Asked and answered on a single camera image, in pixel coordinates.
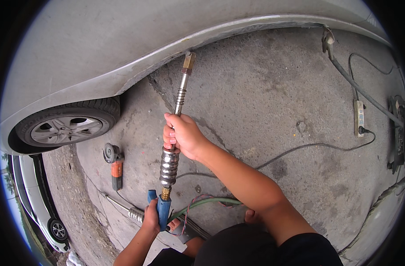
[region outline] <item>white car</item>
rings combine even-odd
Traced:
[[[15,184],[24,209],[51,246],[58,252],[67,252],[70,249],[68,232],[54,208],[42,156],[13,156],[12,162]]]
[[[120,117],[118,95],[188,49],[251,31],[322,27],[390,45],[362,0],[51,0],[15,53],[0,150],[36,154],[85,141]]]

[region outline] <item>orange angle grinder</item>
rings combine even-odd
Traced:
[[[103,158],[111,165],[112,188],[118,191],[122,188],[122,163],[124,155],[121,154],[118,146],[111,143],[105,144]]]

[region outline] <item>cracked pavement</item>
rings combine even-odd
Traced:
[[[321,35],[322,29],[273,29],[196,49],[183,113],[197,122],[210,141],[252,167],[304,144],[350,148],[370,141],[370,136],[354,137],[354,90],[322,53]],[[334,35],[338,40],[334,53],[345,68],[352,52],[366,56],[382,69],[394,64],[388,48],[374,40],[345,31],[334,31]],[[157,189],[159,193],[161,188],[163,114],[173,110],[182,63],[183,57],[177,58],[127,90],[120,97],[122,114],[114,128],[77,144],[83,167],[80,178],[94,206],[91,215],[118,250],[129,243],[140,224],[99,196],[98,189],[128,205],[112,190],[110,165],[102,155],[104,144],[110,142],[124,152],[123,189],[119,192],[143,209],[147,190]],[[352,66],[357,82],[383,106],[387,106],[389,95],[404,95],[397,71],[382,75],[358,58]],[[373,144],[352,152],[305,148],[260,170],[279,184],[293,206],[337,251],[355,239],[381,193],[403,177],[403,173],[398,177],[386,169],[391,152],[385,144],[391,138],[387,117],[364,103],[366,128],[377,135]],[[57,152],[62,149],[46,154],[59,156]],[[187,172],[212,174],[204,165],[181,155],[178,175]],[[188,175],[173,186],[172,208],[183,208],[199,194],[231,196],[216,178]],[[71,199],[58,198],[61,202]],[[60,203],[55,200],[55,204],[58,207]],[[192,209],[189,217],[213,235],[242,222],[245,209],[208,203]],[[145,263],[165,247],[185,248],[176,237],[162,232]]]

